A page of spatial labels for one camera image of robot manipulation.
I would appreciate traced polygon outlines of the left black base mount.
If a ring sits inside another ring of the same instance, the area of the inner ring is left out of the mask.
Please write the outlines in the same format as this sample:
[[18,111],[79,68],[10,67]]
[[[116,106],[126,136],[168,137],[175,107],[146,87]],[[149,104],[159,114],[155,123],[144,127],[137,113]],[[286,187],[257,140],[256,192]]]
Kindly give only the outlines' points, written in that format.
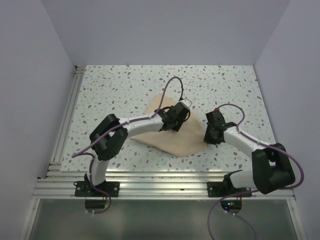
[[103,183],[92,187],[90,182],[75,181],[75,197],[106,197],[108,194],[110,197],[118,197],[120,191],[120,183],[118,181],[104,181]]

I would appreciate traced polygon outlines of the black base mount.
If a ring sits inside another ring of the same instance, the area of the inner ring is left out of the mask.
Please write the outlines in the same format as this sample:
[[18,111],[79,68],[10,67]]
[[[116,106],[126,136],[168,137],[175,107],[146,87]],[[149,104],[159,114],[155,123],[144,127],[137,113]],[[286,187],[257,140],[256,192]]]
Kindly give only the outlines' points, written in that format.
[[229,195],[239,194],[240,197],[251,197],[252,193],[249,192],[251,189],[246,189],[244,187],[237,188],[234,187],[230,175],[226,174],[222,181],[208,181],[207,183],[207,193],[209,198],[214,197],[226,197]]
[[120,183],[118,181],[104,181],[103,183],[92,187],[90,182],[75,181],[75,197],[106,197],[108,194],[110,197],[118,197],[120,191]]

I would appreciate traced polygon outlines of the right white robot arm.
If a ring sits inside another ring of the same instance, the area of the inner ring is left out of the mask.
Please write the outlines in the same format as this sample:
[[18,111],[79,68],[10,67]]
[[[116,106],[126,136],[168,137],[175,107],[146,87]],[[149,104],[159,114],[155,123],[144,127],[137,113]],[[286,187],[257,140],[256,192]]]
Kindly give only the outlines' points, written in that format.
[[251,161],[250,170],[227,173],[223,181],[212,186],[217,196],[235,196],[256,189],[262,194],[283,189],[296,181],[296,177],[280,143],[270,144],[246,134],[234,122],[226,122],[219,109],[206,114],[207,128],[204,142],[209,145],[228,144],[245,154]]

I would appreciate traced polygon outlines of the beige cloth mat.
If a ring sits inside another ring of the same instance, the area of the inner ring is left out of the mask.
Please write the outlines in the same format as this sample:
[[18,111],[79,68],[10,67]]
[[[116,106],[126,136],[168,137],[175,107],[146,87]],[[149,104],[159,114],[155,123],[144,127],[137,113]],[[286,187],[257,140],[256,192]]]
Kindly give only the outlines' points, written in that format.
[[200,120],[191,112],[179,131],[147,132],[131,137],[131,140],[155,147],[175,157],[186,157],[207,149],[205,131]]

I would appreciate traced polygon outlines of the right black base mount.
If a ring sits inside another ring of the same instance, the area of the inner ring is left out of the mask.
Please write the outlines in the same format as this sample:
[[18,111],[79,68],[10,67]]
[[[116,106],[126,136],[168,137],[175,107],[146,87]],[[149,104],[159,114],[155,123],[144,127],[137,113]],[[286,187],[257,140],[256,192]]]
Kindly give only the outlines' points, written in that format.
[[234,187],[230,175],[226,174],[222,181],[208,181],[207,183],[207,193],[209,198],[214,197],[226,197],[229,195],[239,194],[240,197],[251,197],[252,193],[249,192],[251,189],[246,189],[244,187],[237,188]]

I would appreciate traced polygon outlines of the aluminium frame rails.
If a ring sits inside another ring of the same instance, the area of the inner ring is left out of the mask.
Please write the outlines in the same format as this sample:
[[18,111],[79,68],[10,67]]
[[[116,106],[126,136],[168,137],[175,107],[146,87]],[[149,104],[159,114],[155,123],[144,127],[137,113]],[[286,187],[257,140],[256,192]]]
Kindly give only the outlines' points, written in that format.
[[[91,158],[72,154],[85,148],[89,135],[108,114],[142,115],[153,98],[191,100],[200,126],[206,113],[220,107],[224,118],[269,143],[275,137],[254,68],[250,65],[87,65],[76,71],[66,119],[46,177],[33,195],[39,199],[73,198]],[[136,140],[127,140],[106,172],[107,181],[120,183],[121,199],[206,199],[207,182],[220,181],[227,172],[248,170],[249,158],[227,144],[176,157]]]

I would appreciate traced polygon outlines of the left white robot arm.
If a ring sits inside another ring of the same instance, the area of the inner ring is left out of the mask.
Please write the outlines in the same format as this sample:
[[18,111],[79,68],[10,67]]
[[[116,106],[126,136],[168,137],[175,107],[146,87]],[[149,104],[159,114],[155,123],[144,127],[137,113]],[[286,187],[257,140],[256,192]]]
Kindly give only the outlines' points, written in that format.
[[178,132],[191,115],[191,105],[191,101],[183,99],[173,106],[137,118],[107,115],[89,136],[89,148],[95,152],[96,158],[87,174],[87,192],[95,197],[103,193],[109,160],[120,152],[127,139],[144,133],[169,130]]

